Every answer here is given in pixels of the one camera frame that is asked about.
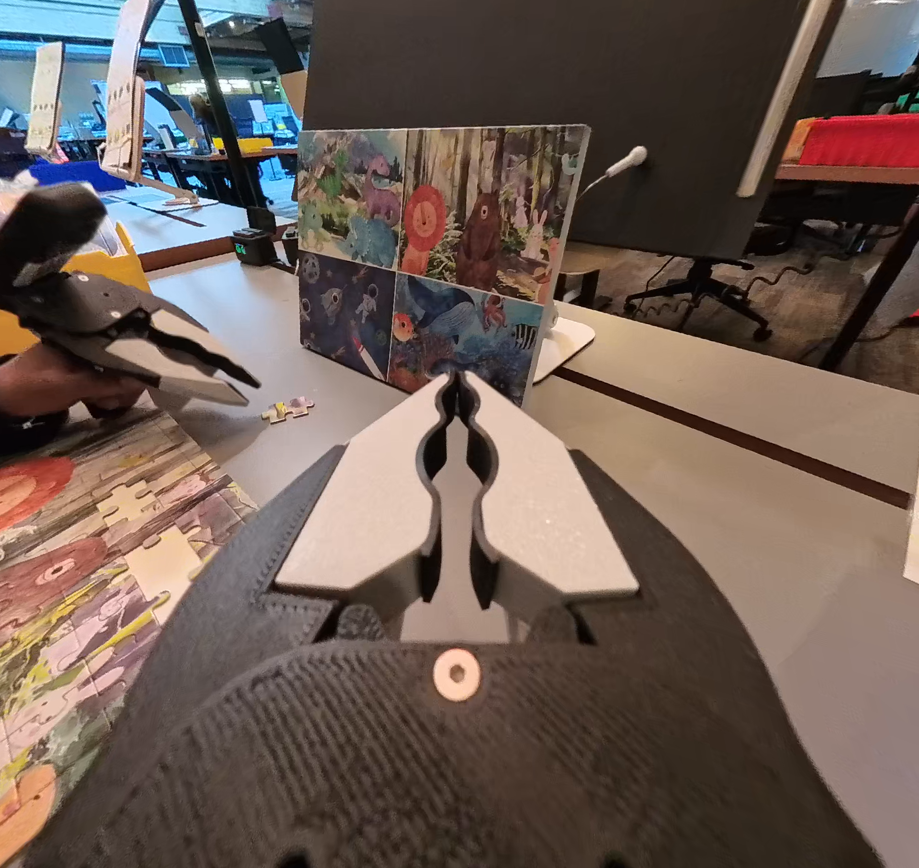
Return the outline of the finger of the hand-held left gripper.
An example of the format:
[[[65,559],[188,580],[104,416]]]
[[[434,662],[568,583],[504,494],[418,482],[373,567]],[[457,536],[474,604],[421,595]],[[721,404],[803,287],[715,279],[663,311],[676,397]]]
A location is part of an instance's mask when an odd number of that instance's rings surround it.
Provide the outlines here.
[[[247,370],[226,345],[187,316],[180,317],[164,309],[156,311],[150,317],[146,339],[166,356],[198,366],[225,382],[231,379],[253,389],[262,387],[261,380]]]
[[[247,406],[249,399],[230,383],[191,363],[168,357],[146,338],[119,338],[104,348],[112,359],[155,380],[155,388],[168,395],[196,398],[226,406]]]

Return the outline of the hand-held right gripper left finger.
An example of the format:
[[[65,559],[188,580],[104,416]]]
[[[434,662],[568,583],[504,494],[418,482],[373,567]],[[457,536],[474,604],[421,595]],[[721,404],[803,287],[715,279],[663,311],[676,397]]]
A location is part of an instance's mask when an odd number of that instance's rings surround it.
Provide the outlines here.
[[[286,593],[364,604],[384,622],[430,602],[442,565],[441,498],[457,404],[438,376],[351,438],[275,577]]]

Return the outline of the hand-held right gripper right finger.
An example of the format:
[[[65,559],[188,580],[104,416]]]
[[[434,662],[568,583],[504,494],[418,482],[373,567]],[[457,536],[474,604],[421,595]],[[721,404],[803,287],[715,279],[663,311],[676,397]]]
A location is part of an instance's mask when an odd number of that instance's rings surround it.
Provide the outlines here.
[[[480,607],[530,622],[551,607],[636,596],[637,577],[563,441],[473,373],[459,383],[466,462],[481,485],[470,545]]]

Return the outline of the forest animal jigsaw puzzle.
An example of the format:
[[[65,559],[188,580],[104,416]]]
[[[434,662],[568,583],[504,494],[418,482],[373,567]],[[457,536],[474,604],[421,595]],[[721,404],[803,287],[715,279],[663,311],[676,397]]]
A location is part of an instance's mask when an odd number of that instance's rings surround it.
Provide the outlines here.
[[[17,864],[98,755],[178,601],[253,516],[149,399],[2,462],[1,858]]]

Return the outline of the person's left hand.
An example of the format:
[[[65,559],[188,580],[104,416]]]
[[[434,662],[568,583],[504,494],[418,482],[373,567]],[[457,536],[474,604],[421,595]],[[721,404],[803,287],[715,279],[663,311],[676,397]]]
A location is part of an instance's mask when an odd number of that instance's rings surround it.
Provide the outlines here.
[[[25,361],[22,353],[2,364],[2,417],[24,420],[56,415],[83,403],[97,417],[134,406],[145,385],[129,377],[60,363]]]

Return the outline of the neighbouring grey table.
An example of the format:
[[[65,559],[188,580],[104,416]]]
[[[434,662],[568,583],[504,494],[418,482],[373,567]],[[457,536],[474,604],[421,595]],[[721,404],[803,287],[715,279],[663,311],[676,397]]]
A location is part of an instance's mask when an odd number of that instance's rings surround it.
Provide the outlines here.
[[[146,272],[235,254],[234,234],[248,226],[245,208],[200,198],[174,204],[175,195],[130,186],[101,199],[123,225]]]

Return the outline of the black charger green display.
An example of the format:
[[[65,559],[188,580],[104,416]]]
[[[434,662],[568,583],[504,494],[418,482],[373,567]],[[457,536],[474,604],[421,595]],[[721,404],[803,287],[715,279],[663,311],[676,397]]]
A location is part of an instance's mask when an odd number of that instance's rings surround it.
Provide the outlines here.
[[[264,267],[278,262],[273,234],[256,228],[245,227],[236,230],[232,236],[238,261],[255,267]]]

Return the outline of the white stand base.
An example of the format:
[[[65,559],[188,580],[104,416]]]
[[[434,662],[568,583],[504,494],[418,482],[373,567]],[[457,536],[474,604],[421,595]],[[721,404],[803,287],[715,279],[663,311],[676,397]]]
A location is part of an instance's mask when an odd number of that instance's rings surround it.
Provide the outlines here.
[[[591,345],[594,339],[595,331],[590,325],[563,316],[556,318],[539,348],[533,383],[544,381],[572,357]]]

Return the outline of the wooden board stand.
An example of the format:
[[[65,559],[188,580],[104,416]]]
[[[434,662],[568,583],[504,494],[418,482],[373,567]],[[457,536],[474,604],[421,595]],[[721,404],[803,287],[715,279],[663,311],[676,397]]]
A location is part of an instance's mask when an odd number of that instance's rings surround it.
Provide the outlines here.
[[[37,49],[29,109],[26,149],[57,164],[66,160],[58,143],[65,45],[55,42]]]
[[[110,176],[168,195],[166,207],[197,207],[193,192],[171,187],[143,174],[145,82],[137,75],[141,47],[155,18],[154,0],[125,0],[114,33],[106,96],[106,141],[98,163]]]

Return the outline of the black pole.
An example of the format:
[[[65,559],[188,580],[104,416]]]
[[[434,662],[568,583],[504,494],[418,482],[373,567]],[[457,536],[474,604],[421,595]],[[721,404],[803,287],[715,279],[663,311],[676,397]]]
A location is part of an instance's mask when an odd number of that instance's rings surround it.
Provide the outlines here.
[[[245,208],[258,206],[246,163],[239,148],[235,125],[229,113],[224,93],[220,86],[213,53],[205,33],[201,14],[195,0],[177,0],[184,23],[189,32],[191,46],[198,63],[201,77],[206,86],[208,101],[213,111],[217,133],[224,142],[224,154],[228,161],[237,196]]]

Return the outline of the illustrated puzzle box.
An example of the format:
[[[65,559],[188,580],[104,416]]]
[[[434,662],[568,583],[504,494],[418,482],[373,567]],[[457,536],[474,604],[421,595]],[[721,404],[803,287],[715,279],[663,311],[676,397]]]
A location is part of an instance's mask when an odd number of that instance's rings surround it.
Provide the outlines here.
[[[300,345],[413,393],[471,372],[522,406],[584,124],[302,130]]]

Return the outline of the printed instruction sheet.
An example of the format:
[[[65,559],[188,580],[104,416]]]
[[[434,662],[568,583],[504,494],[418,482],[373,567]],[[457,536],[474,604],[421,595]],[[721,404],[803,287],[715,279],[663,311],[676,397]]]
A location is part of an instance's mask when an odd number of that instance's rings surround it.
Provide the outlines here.
[[[902,575],[914,584],[918,585],[918,514],[919,514],[919,495],[918,495],[918,475],[916,476],[913,497],[909,505],[909,531],[907,536],[906,554]]]

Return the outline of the black partition panel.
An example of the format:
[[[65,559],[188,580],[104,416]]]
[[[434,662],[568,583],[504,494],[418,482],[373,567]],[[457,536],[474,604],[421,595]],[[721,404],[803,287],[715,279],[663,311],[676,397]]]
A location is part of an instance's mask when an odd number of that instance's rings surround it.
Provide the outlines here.
[[[580,241],[741,255],[845,0],[834,0],[757,192],[741,175],[808,0],[314,0],[304,127],[585,124]]]

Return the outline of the red cloth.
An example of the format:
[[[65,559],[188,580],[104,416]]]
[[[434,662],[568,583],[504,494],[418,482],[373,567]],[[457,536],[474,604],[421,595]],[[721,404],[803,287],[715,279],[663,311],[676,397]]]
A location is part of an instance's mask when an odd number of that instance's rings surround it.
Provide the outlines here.
[[[918,167],[918,113],[799,120],[781,162],[805,166]]]

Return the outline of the grey metal tube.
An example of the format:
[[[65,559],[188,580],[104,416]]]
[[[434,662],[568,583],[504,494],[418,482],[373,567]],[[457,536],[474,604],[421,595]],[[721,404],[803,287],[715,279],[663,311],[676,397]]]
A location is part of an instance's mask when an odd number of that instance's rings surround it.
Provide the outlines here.
[[[752,197],[763,179],[768,161],[778,140],[800,81],[818,43],[821,30],[833,7],[834,0],[808,0],[786,62],[760,126],[750,157],[741,175],[736,196]]]

